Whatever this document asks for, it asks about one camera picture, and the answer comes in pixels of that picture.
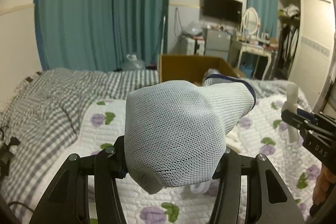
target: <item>flat screen tv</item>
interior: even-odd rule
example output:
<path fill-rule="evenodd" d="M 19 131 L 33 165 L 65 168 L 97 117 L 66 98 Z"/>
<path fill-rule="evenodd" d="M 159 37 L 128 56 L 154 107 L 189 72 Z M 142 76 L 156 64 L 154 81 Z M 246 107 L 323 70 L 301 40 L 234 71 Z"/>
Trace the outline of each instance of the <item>flat screen tv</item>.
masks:
<path fill-rule="evenodd" d="M 242 3 L 236 0 L 204 0 L 203 15 L 240 23 Z"/>

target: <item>cardboard box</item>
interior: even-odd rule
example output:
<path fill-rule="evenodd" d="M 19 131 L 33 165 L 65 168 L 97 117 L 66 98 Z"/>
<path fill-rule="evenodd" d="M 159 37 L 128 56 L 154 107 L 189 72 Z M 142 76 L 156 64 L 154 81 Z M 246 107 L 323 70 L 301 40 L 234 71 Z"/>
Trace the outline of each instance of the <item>cardboard box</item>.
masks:
<path fill-rule="evenodd" d="M 159 56 L 160 83 L 171 80 L 186 80 L 202 83 L 208 69 L 218 69 L 223 75 L 239 78 L 240 70 L 234 70 L 224 59 L 214 56 L 167 55 Z"/>

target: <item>plastic bag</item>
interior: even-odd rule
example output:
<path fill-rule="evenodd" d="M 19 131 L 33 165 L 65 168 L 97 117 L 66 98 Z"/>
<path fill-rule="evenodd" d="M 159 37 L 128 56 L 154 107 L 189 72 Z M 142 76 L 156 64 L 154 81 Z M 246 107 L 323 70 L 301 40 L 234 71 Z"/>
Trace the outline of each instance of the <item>plastic bag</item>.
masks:
<path fill-rule="evenodd" d="M 145 69 L 146 65 L 144 60 L 138 60 L 136 54 L 126 55 L 127 61 L 121 66 L 122 70 L 137 70 Z"/>
<path fill-rule="evenodd" d="M 185 33 L 190 35 L 201 35 L 203 33 L 203 23 L 199 21 L 192 21 L 184 30 Z"/>

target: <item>bed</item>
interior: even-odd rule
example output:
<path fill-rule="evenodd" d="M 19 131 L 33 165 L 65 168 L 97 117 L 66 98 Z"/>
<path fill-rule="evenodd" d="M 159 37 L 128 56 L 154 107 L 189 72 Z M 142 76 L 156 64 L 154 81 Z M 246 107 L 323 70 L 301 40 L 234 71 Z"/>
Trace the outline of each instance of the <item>bed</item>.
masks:
<path fill-rule="evenodd" d="M 0 116 L 0 126 L 9 126 L 6 140 L 15 135 L 21 141 L 10 176 L 1 184 L 5 200 L 35 208 L 68 155 L 95 154 L 123 135 L 127 93 L 157 83 L 158 73 L 153 70 L 103 73 L 55 69 L 34 79 Z M 297 143 L 288 143 L 287 127 L 280 118 L 287 82 L 249 80 L 249 83 L 256 92 L 256 107 L 240 119 L 228 139 L 236 144 L 233 149 L 243 155 L 254 157 L 264 153 L 270 158 L 306 218 L 320 163 L 302 147 L 302 138 Z M 310 111 L 301 91 L 298 105 Z M 145 224 L 205 224 L 218 189 L 218 181 L 212 180 L 148 195 L 129 175 L 117 180 L 117 185 L 127 223 Z M 244 177 L 241 191 L 239 215 L 243 223 Z M 95 223 L 92 177 L 89 194 L 90 218 Z M 29 210 L 17 204 L 11 208 L 22 223 L 29 222 Z"/>

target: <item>checkered blanket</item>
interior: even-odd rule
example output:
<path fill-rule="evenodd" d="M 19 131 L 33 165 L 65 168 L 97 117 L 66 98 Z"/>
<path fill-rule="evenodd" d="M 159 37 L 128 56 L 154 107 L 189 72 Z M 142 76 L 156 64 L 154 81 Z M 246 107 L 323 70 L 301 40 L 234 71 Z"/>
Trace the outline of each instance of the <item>checkered blanket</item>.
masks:
<path fill-rule="evenodd" d="M 5 141 L 21 141 L 10 165 L 10 176 L 1 194 L 12 201 L 30 204 L 50 166 L 78 138 L 83 115 L 97 98 L 126 99 L 127 93 L 158 83 L 152 70 L 90 72 L 55 69 L 32 81 L 0 115 L 0 127 L 8 125 Z M 22 218 L 25 208 L 13 205 Z"/>

